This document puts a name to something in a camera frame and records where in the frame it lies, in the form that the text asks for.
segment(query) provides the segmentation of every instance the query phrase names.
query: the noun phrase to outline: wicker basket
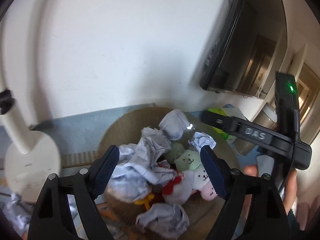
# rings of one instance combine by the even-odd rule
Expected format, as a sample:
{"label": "wicker basket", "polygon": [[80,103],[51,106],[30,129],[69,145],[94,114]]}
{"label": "wicker basket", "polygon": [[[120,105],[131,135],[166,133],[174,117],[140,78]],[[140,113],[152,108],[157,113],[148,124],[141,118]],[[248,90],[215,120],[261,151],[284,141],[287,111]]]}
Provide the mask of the wicker basket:
{"label": "wicker basket", "polygon": [[[167,107],[146,107],[123,115],[114,122],[104,134],[99,145],[99,157],[101,157],[112,144],[117,146],[129,143],[137,144],[141,137],[141,130],[148,126],[151,128],[159,128],[158,124],[171,110],[172,109]],[[231,168],[239,169],[238,160],[224,139],[215,132],[212,127],[201,123],[198,118],[190,114],[186,115],[190,123],[194,125],[196,131],[209,134],[217,142],[217,146],[214,150],[216,155],[219,158],[224,159]],[[188,149],[189,144],[187,136],[183,136],[179,142],[185,149]],[[133,231],[142,234],[135,228],[135,221],[138,214],[145,212],[144,207],[123,203],[106,193],[104,196],[108,205],[113,209],[116,215],[118,215],[121,221]],[[190,226],[179,239],[205,239],[217,219],[223,203],[224,200],[220,197],[215,198],[213,201],[205,201],[201,198],[199,192],[193,194],[183,205],[183,208],[189,216]],[[147,239],[163,239],[150,230],[146,230],[144,236],[146,236]]]}

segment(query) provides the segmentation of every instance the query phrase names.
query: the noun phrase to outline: cylindrical container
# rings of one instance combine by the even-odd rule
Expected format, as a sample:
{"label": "cylindrical container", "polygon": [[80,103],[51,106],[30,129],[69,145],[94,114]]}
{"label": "cylindrical container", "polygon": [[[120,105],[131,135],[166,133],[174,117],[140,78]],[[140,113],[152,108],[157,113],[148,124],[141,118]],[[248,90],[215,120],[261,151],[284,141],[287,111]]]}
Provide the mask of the cylindrical container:
{"label": "cylindrical container", "polygon": [[31,152],[36,143],[17,105],[14,104],[7,113],[1,114],[0,120],[18,151],[22,154]]}
{"label": "cylindrical container", "polygon": [[[259,112],[257,117],[253,120],[253,123],[264,126],[271,129],[277,122],[276,110],[269,104],[266,103],[262,110]],[[237,139],[234,142],[236,150],[241,155],[247,155],[254,147],[255,144],[241,139]]]}

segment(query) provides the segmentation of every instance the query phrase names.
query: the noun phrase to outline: lamp base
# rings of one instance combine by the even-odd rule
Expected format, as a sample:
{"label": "lamp base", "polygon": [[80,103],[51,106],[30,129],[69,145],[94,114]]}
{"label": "lamp base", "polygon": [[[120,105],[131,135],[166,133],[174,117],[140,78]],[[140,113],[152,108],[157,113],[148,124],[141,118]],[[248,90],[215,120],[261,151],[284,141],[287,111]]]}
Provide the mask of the lamp base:
{"label": "lamp base", "polygon": [[49,174],[60,173],[61,158],[49,135],[40,131],[30,133],[37,142],[35,147],[30,153],[22,154],[11,144],[4,160],[4,174],[13,192],[28,203],[36,203]]}

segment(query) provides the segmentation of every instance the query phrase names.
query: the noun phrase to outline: metal screw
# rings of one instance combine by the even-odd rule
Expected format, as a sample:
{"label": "metal screw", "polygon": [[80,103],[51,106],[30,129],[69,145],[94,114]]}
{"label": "metal screw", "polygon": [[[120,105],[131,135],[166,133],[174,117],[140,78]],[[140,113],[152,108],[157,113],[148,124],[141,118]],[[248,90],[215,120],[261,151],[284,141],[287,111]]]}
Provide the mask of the metal screw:
{"label": "metal screw", "polygon": [[56,174],[51,173],[51,174],[48,176],[48,179],[49,179],[49,180],[53,180],[55,177],[56,177]]}
{"label": "metal screw", "polygon": [[87,174],[87,173],[88,173],[88,169],[87,169],[87,168],[82,168],[82,169],[79,171],[79,173],[80,173],[81,175]]}
{"label": "metal screw", "polygon": [[238,176],[240,174],[240,171],[238,169],[231,169],[231,174]]}
{"label": "metal screw", "polygon": [[271,176],[270,176],[268,173],[264,173],[262,176],[263,176],[263,178],[266,179],[266,180],[271,179]]}

